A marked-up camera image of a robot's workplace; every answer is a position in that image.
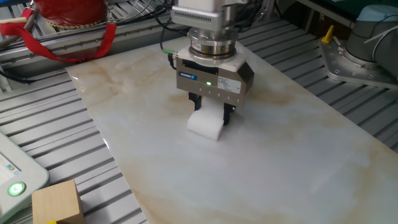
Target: green indicator light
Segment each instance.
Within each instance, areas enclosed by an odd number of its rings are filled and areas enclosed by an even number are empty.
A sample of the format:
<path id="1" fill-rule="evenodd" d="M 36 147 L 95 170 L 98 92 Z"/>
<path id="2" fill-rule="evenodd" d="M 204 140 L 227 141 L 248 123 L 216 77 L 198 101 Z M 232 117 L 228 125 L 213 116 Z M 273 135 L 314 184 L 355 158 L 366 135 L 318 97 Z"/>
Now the green indicator light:
<path id="1" fill-rule="evenodd" d="M 24 193 L 26 189 L 26 184 L 23 182 L 16 182 L 11 184 L 11 186 L 8 188 L 8 194 L 11 196 L 18 196 L 22 193 Z"/>

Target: white foam block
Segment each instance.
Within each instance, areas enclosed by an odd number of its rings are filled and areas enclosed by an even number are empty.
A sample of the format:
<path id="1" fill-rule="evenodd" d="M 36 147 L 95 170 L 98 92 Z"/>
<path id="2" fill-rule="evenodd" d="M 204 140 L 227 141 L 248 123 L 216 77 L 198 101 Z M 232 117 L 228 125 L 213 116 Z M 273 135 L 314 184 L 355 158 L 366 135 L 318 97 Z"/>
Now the white foam block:
<path id="1" fill-rule="evenodd" d="M 202 98 L 201 108 L 188 120 L 188 130 L 206 138 L 218 140 L 224 125 L 224 103 Z"/>

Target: red strap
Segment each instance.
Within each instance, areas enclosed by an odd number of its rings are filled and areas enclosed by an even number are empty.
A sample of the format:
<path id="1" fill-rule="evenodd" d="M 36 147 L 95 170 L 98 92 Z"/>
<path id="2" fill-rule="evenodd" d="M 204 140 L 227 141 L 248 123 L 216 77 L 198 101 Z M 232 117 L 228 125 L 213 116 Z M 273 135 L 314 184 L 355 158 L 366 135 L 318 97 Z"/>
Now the red strap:
<path id="1" fill-rule="evenodd" d="M 1 24 L 0 29 L 3 35 L 18 35 L 22 37 L 24 39 L 26 47 L 36 55 L 43 56 L 51 60 L 56 60 L 58 62 L 81 62 L 83 60 L 90 60 L 93 58 L 104 57 L 109 52 L 116 33 L 116 24 L 106 25 L 104 41 L 102 41 L 102 44 L 99 47 L 96 55 L 88 56 L 81 59 L 73 58 L 68 60 L 62 60 L 54 56 L 41 43 L 39 43 L 36 39 L 34 39 L 34 37 L 32 37 L 32 35 L 25 28 L 23 28 L 18 24 L 8 22 L 6 24 Z"/>
<path id="2" fill-rule="evenodd" d="M 22 13 L 21 17 L 29 19 L 29 17 L 33 14 L 33 12 L 34 12 L 33 9 L 24 9 L 24 12 Z"/>

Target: red bag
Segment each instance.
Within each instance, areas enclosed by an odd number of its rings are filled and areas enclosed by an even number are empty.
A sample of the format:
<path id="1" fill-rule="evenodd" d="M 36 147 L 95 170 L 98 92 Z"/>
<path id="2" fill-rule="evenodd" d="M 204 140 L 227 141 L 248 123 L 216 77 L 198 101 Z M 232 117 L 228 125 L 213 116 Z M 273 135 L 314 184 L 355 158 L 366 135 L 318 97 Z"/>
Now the red bag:
<path id="1" fill-rule="evenodd" d="M 51 26 L 63 29 L 95 25 L 107 13 L 104 0 L 35 0 L 35 3 Z"/>

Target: label sticker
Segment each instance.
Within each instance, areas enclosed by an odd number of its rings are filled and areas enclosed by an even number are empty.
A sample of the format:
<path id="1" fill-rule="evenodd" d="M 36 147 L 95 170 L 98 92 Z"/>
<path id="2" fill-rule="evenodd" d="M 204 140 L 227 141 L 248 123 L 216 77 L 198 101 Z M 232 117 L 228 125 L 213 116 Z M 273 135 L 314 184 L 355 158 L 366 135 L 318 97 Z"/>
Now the label sticker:
<path id="1" fill-rule="evenodd" d="M 201 50 L 201 44 L 195 43 L 194 41 L 192 41 L 192 45 L 191 45 L 195 50 Z"/>
<path id="2" fill-rule="evenodd" d="M 231 91 L 233 93 L 240 94 L 241 86 L 242 86 L 242 83 L 239 81 L 232 80 L 230 78 L 225 78 L 225 77 L 218 77 L 217 87 L 222 90 Z"/>
<path id="3" fill-rule="evenodd" d="M 197 80 L 198 79 L 198 77 L 196 75 L 191 75 L 191 74 L 187 74 L 187 73 L 183 73 L 183 72 L 180 72 L 179 75 L 181 77 L 190 78 L 192 80 Z"/>

